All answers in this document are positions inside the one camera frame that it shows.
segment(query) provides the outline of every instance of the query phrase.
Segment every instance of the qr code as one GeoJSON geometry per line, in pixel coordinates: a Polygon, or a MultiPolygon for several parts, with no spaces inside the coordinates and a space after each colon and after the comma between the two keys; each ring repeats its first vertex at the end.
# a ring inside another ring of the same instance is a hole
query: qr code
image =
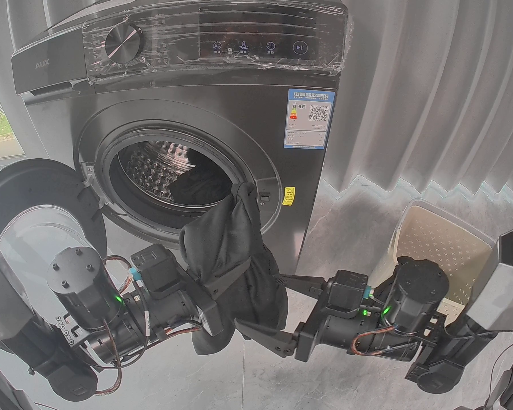
{"type": "Polygon", "coordinates": [[[329,118],[328,105],[310,105],[310,120],[326,121],[329,118]]]}

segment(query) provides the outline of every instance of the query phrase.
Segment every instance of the play/pause button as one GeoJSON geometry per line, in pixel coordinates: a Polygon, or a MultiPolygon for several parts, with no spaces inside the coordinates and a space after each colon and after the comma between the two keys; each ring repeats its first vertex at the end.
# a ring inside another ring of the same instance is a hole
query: play/pause button
{"type": "Polygon", "coordinates": [[[293,51],[297,55],[303,55],[308,51],[308,45],[304,41],[297,41],[293,44],[293,51]]]}

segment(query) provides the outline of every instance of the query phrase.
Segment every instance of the plastic wrap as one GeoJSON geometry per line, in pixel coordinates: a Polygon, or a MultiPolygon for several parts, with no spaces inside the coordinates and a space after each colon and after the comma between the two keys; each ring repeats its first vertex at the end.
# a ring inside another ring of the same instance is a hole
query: plastic wrap
{"type": "Polygon", "coordinates": [[[82,32],[92,84],[178,69],[276,68],[336,75],[349,51],[353,20],[344,7],[198,0],[125,10],[85,22],[82,32]],[[119,64],[107,56],[105,42],[124,23],[142,30],[143,46],[136,58],[119,64]]]}

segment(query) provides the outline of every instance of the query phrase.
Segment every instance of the aux logo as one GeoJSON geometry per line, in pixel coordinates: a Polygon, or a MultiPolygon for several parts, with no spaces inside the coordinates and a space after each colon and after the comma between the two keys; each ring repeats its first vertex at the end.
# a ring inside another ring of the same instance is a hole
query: aux logo
{"type": "Polygon", "coordinates": [[[38,62],[36,64],[36,68],[35,69],[38,69],[38,68],[42,68],[42,67],[46,67],[47,65],[50,64],[50,60],[49,59],[46,59],[44,61],[41,61],[41,62],[38,62]]]}

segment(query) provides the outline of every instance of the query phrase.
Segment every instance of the yellow warning sticker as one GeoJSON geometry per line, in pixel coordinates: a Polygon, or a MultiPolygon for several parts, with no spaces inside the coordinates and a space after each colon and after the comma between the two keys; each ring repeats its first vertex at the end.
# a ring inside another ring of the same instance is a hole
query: yellow warning sticker
{"type": "Polygon", "coordinates": [[[281,205],[291,206],[294,202],[294,187],[285,187],[285,197],[281,205]]]}

